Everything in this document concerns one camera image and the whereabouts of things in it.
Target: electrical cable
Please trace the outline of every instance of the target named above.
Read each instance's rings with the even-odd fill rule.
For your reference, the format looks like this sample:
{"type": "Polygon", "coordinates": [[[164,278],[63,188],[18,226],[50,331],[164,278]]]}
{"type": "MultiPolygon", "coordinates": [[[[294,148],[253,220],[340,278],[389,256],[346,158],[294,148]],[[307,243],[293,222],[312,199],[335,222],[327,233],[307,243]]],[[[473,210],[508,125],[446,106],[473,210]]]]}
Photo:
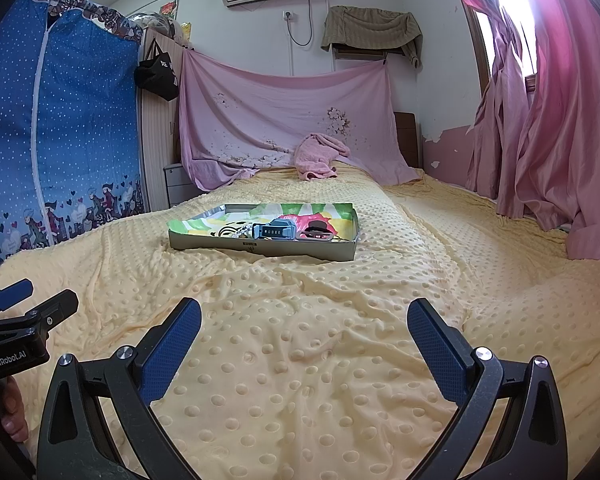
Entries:
{"type": "Polygon", "coordinates": [[[314,40],[314,20],[312,19],[311,0],[308,0],[308,1],[309,1],[309,27],[311,28],[311,36],[309,37],[309,41],[307,41],[305,44],[298,43],[295,40],[294,35],[291,33],[291,20],[286,20],[286,28],[289,31],[289,36],[291,37],[291,39],[297,46],[307,46],[314,40]]]}

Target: pink bedsheet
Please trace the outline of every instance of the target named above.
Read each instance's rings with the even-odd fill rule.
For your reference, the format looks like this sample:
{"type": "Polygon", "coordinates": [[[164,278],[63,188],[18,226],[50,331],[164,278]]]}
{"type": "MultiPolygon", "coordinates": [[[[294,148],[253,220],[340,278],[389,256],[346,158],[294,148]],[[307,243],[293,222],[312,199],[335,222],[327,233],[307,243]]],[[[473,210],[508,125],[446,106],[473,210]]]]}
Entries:
{"type": "Polygon", "coordinates": [[[212,191],[256,170],[292,168],[312,132],[341,140],[378,184],[419,178],[398,147],[387,67],[373,62],[309,77],[245,72],[186,50],[182,60],[182,165],[212,191]]]}

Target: blue combination lock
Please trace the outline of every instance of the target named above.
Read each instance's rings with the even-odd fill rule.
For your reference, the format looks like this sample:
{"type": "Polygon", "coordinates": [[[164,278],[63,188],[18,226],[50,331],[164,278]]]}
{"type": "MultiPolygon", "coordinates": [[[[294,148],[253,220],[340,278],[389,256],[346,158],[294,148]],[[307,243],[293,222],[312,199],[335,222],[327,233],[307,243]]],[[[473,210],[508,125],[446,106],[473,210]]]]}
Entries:
{"type": "Polygon", "coordinates": [[[295,240],[296,224],[292,220],[276,218],[268,224],[254,224],[253,238],[272,240],[295,240]]]}

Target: white wall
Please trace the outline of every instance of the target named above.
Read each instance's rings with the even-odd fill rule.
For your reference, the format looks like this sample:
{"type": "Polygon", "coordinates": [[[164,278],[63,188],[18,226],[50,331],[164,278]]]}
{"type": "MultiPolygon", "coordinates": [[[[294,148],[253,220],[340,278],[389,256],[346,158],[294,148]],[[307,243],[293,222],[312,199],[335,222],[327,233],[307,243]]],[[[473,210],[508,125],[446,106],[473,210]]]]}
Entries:
{"type": "Polygon", "coordinates": [[[422,137],[437,140],[443,130],[473,124],[480,104],[480,80],[469,26],[460,0],[403,0],[423,35],[422,68],[416,74],[422,137]]]}
{"type": "MultiPolygon", "coordinates": [[[[137,10],[157,12],[172,0],[118,0],[110,4],[123,14],[137,10]]],[[[327,14],[325,0],[311,0],[314,39],[307,47],[292,45],[294,75],[330,72],[331,53],[320,48],[327,14]]],[[[403,0],[330,0],[331,6],[379,7],[402,10],[403,0]]],[[[292,31],[296,41],[310,36],[307,0],[272,0],[227,9],[222,0],[179,0],[177,19],[191,22],[191,41],[196,50],[237,68],[272,75],[291,72],[289,39],[283,10],[294,14],[292,31]]],[[[415,72],[402,56],[389,56],[394,110],[416,112],[415,72]]],[[[336,69],[349,66],[336,62],[336,69]]]]}

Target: blue gripper pad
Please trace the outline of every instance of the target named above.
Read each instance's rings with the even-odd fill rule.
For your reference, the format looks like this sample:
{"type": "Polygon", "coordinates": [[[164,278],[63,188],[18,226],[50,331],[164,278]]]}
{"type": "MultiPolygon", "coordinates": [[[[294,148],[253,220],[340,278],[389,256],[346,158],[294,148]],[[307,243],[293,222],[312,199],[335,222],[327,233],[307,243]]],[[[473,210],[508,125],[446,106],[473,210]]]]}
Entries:
{"type": "Polygon", "coordinates": [[[20,280],[13,285],[0,290],[0,311],[26,300],[33,294],[33,284],[29,280],[20,280]]]}
{"type": "Polygon", "coordinates": [[[424,299],[410,304],[407,327],[442,396],[462,406],[469,394],[468,377],[474,368],[469,343],[424,299]]]}
{"type": "Polygon", "coordinates": [[[164,323],[142,338],[136,364],[142,370],[139,394],[146,406],[164,397],[201,326],[200,304],[184,298],[164,323]]]}

